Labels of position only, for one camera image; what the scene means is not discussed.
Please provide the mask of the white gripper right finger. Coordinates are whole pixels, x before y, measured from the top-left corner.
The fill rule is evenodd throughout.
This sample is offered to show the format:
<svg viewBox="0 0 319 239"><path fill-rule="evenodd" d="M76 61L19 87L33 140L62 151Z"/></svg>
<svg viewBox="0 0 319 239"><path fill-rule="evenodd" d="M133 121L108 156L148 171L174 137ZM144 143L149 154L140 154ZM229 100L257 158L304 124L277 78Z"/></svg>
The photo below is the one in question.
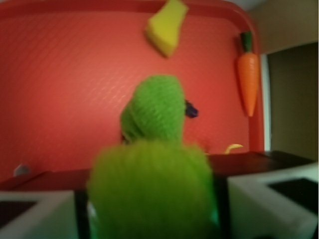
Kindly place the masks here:
<svg viewBox="0 0 319 239"><path fill-rule="evenodd" d="M318 238L317 163L231 176L227 183L231 238Z"/></svg>

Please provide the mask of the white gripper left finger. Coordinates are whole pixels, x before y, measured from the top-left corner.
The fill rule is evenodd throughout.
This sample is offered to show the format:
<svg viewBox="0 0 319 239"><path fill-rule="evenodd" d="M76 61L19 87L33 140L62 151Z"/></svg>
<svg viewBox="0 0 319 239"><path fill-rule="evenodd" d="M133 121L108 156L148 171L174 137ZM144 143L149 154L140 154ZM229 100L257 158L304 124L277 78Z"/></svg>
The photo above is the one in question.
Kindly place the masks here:
<svg viewBox="0 0 319 239"><path fill-rule="evenodd" d="M2 239L78 238L73 191L0 192Z"/></svg>

